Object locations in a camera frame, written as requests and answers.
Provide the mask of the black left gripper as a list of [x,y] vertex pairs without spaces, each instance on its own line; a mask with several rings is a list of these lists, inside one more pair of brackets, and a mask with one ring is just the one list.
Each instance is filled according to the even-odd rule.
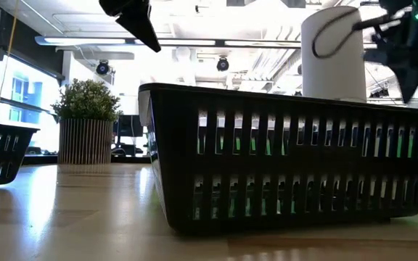
[[161,51],[155,30],[150,21],[149,0],[99,0],[104,13],[117,17],[116,22],[154,52]]

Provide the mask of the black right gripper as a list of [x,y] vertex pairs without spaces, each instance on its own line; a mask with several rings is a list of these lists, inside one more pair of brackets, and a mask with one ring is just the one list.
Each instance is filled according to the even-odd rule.
[[396,75],[404,104],[418,86],[418,11],[399,18],[384,16],[372,23],[374,49],[366,51],[366,62],[388,66]]

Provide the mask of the long ceiling light bar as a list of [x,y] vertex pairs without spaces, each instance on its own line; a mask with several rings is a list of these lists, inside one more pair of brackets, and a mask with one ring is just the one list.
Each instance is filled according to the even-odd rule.
[[[88,38],[88,37],[48,37],[36,36],[41,46],[144,46],[135,38]],[[248,49],[300,49],[300,41],[231,40],[196,38],[159,38],[161,47],[204,47],[204,48],[248,48]]]

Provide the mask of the white lamp with wooden base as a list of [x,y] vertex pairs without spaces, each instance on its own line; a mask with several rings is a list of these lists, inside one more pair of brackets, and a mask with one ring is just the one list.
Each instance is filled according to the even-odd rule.
[[305,97],[366,102],[363,36],[352,27],[357,8],[322,9],[301,25],[302,93]]

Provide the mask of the black computer monitor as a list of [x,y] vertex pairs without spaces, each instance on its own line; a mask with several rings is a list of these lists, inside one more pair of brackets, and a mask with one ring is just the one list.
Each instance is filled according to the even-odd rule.
[[142,137],[144,128],[139,115],[120,115],[116,124],[115,133],[120,137]]

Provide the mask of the potted plant in ribbed pot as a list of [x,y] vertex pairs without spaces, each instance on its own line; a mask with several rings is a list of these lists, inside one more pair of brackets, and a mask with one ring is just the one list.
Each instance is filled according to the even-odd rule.
[[60,124],[57,162],[103,165],[111,162],[112,130],[120,98],[102,81],[73,79],[52,105]]

